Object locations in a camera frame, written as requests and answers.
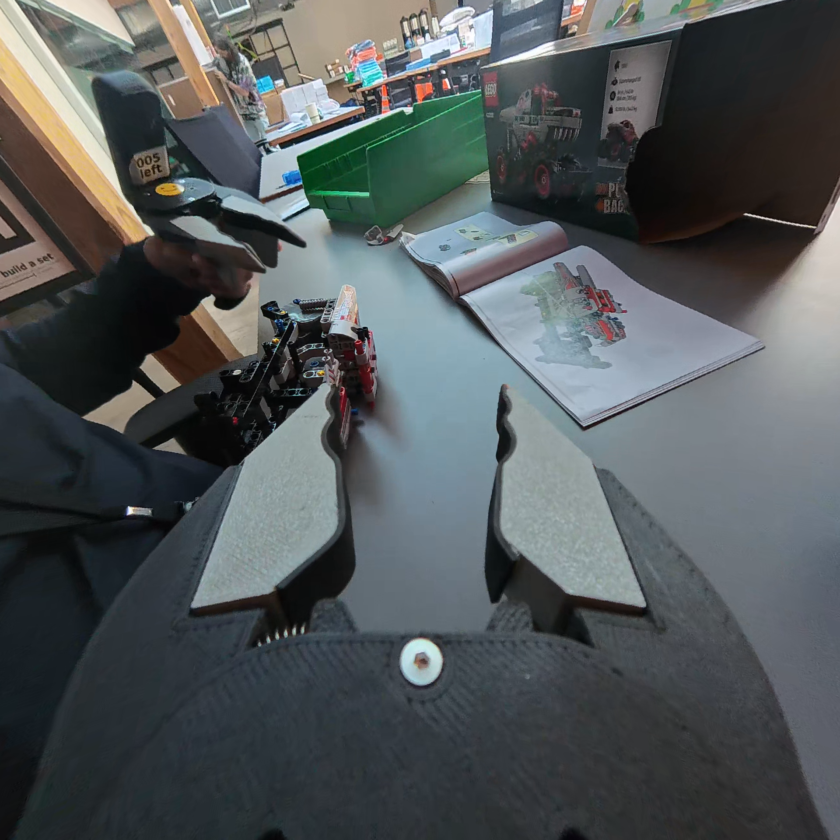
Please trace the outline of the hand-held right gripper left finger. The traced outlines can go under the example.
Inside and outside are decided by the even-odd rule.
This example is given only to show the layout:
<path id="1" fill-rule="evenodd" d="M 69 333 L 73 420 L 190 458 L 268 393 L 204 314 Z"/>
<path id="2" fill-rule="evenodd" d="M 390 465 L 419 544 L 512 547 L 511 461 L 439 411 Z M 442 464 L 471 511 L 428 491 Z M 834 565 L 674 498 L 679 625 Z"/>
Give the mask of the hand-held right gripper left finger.
<path id="1" fill-rule="evenodd" d="M 238 468 L 190 612 L 310 617 L 355 570 L 337 385 L 321 385 Z"/>

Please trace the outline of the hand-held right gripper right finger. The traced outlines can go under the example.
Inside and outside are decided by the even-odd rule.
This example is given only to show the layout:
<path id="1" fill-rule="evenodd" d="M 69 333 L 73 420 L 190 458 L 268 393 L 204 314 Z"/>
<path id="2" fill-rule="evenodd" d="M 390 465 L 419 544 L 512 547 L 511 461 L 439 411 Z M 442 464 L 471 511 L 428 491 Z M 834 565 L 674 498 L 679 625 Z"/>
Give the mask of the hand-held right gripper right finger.
<path id="1" fill-rule="evenodd" d="M 508 385 L 499 392 L 497 434 L 490 602 L 524 604 L 543 632 L 562 632 L 578 607 L 643 616 L 643 587 L 590 458 Z"/>

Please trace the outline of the partly built lego truck model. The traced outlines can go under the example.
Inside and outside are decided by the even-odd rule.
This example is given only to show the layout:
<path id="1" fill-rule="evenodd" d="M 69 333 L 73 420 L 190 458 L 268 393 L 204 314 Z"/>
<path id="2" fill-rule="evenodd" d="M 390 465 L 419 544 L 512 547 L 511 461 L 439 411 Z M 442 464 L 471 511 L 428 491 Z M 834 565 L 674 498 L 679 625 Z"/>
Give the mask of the partly built lego truck model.
<path id="1" fill-rule="evenodd" d="M 222 467 L 240 463 L 322 386 L 338 388 L 343 447 L 359 406 L 375 406 L 375 339 L 352 285 L 337 297 L 270 301 L 260 310 L 274 328 L 262 354 L 221 370 L 220 385 L 194 396 L 196 456 Z"/>

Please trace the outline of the person's left forearm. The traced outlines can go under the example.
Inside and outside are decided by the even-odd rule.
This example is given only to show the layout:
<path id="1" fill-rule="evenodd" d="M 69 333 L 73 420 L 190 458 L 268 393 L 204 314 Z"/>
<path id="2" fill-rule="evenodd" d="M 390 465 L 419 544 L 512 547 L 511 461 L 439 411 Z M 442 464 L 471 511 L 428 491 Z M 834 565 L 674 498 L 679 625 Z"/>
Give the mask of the person's left forearm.
<path id="1" fill-rule="evenodd" d="M 126 245 L 63 309 L 2 331 L 2 397 L 12 396 L 16 373 L 87 414 L 126 391 L 133 372 L 178 339 L 181 319 L 207 296 L 154 268 L 141 243 Z"/>

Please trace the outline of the open lego instruction booklet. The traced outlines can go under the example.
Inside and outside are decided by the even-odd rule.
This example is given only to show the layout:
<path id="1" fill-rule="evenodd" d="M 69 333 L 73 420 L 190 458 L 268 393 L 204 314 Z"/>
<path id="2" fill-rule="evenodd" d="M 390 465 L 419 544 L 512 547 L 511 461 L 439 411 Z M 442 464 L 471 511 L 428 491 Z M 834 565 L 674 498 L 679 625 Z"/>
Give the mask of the open lego instruction booklet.
<path id="1" fill-rule="evenodd" d="M 582 427 L 763 342 L 643 287 L 549 220 L 478 213 L 400 244 Z"/>

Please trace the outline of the black lego set box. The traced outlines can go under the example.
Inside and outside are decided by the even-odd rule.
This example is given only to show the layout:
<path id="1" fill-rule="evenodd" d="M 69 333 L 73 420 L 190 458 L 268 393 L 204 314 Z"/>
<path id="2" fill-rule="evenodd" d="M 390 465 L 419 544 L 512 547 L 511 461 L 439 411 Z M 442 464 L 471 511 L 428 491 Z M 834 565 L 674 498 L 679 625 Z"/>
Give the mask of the black lego set box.
<path id="1" fill-rule="evenodd" d="M 641 244 L 838 200 L 839 2 L 611 2 L 481 74 L 494 201 Z"/>

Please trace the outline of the person's left hand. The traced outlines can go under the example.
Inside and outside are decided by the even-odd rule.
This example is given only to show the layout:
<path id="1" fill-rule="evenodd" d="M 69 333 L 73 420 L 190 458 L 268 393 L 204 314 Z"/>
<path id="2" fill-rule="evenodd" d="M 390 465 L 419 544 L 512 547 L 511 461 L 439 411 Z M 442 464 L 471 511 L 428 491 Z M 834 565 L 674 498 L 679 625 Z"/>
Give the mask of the person's left hand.
<path id="1" fill-rule="evenodd" d="M 229 308 L 235 308 L 252 286 L 252 271 L 219 266 L 207 257 L 157 236 L 144 240 L 143 255 L 153 268 L 199 292 L 202 298 L 213 296 L 232 301 Z"/>

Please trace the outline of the black office chair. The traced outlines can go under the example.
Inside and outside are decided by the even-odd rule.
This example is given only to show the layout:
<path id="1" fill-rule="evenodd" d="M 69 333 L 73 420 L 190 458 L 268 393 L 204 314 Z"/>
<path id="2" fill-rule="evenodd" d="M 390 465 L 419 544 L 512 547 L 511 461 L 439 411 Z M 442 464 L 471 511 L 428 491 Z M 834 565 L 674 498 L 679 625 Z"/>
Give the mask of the black office chair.
<path id="1" fill-rule="evenodd" d="M 231 187 L 259 199 L 264 155 L 223 106 L 189 119 L 167 119 L 178 150 L 196 177 Z"/>
<path id="2" fill-rule="evenodd" d="M 175 441 L 191 457 L 226 466 L 228 462 L 219 453 L 214 434 L 205 427 L 195 399 L 202 394 L 220 396 L 224 391 L 223 374 L 241 372 L 257 360 L 258 355 L 254 353 L 227 362 L 215 371 L 156 397 L 131 416 L 123 433 L 129 440 L 147 448 L 158 448 Z"/>

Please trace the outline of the wooden work table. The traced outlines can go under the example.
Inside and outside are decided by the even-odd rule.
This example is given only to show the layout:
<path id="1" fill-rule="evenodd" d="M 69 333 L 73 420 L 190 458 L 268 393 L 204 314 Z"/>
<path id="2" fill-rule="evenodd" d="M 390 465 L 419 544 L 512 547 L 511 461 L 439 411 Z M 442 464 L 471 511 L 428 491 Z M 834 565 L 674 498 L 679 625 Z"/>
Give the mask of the wooden work table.
<path id="1" fill-rule="evenodd" d="M 313 140 L 337 129 L 348 128 L 364 117 L 366 117 L 366 110 L 362 106 L 340 108 L 327 118 L 307 126 L 295 128 L 289 123 L 282 128 L 274 127 L 268 132 L 267 141 L 272 148 L 285 149 L 304 140 Z"/>

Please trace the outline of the stack of white boxes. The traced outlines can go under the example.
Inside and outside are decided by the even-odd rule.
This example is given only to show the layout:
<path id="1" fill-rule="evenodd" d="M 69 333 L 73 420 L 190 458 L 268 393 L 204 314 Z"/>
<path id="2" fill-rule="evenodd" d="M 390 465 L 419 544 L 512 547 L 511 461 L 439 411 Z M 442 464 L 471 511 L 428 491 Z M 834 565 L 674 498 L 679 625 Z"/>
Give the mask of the stack of white boxes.
<path id="1" fill-rule="evenodd" d="M 279 95 L 286 120 L 291 122 L 313 124 L 332 117 L 341 108 L 337 101 L 331 99 L 321 79 L 284 87 L 279 90 Z"/>

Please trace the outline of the green plastic bin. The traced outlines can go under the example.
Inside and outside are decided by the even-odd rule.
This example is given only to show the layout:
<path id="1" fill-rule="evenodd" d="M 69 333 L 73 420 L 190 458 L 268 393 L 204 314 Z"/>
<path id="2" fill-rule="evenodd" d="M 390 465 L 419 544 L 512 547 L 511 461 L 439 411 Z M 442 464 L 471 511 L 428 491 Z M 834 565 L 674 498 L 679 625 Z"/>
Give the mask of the green plastic bin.
<path id="1" fill-rule="evenodd" d="M 487 169 L 482 95 L 422 101 L 365 120 L 297 162 L 310 206 L 329 220 L 396 224 Z"/>

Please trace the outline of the stack of coloured packets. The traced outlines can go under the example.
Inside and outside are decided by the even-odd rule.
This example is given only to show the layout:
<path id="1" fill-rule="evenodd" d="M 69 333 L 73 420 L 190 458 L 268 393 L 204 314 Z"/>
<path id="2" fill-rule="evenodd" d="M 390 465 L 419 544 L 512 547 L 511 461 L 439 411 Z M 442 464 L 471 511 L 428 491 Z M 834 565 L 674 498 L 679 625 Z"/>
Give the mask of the stack of coloured packets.
<path id="1" fill-rule="evenodd" d="M 385 72 L 377 59 L 376 44 L 372 39 L 352 45 L 345 55 L 353 73 L 353 81 L 359 82 L 361 87 L 376 87 L 385 79 Z"/>

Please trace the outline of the person's dark jacket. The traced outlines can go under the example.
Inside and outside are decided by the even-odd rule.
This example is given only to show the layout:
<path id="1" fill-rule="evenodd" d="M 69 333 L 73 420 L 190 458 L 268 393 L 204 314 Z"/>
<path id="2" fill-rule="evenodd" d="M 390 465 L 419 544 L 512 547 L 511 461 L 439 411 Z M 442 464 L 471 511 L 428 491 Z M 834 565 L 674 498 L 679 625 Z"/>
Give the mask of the person's dark jacket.
<path id="1" fill-rule="evenodd" d="M 2 354 L 1 822 L 14 832 L 104 613 L 222 470 L 61 406 Z"/>

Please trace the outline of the wooden post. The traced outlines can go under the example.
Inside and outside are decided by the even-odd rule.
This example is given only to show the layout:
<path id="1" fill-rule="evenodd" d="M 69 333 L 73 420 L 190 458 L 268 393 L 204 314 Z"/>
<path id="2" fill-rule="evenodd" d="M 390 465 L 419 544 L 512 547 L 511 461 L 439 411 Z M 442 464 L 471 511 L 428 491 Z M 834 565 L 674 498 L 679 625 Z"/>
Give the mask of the wooden post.
<path id="1" fill-rule="evenodd" d="M 218 106 L 220 102 L 215 90 L 208 81 L 205 70 L 196 56 L 182 26 L 181 19 L 175 13 L 175 7 L 169 1 L 149 1 L 149 5 L 202 108 Z"/>

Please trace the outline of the framed wall poster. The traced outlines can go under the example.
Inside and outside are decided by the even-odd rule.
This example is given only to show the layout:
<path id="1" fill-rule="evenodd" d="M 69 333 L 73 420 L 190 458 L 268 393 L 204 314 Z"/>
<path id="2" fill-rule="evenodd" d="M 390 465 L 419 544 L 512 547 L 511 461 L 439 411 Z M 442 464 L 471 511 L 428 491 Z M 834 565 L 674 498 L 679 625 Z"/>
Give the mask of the framed wall poster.
<path id="1" fill-rule="evenodd" d="M 1 160 L 1 314 L 56 298 L 95 272 Z"/>

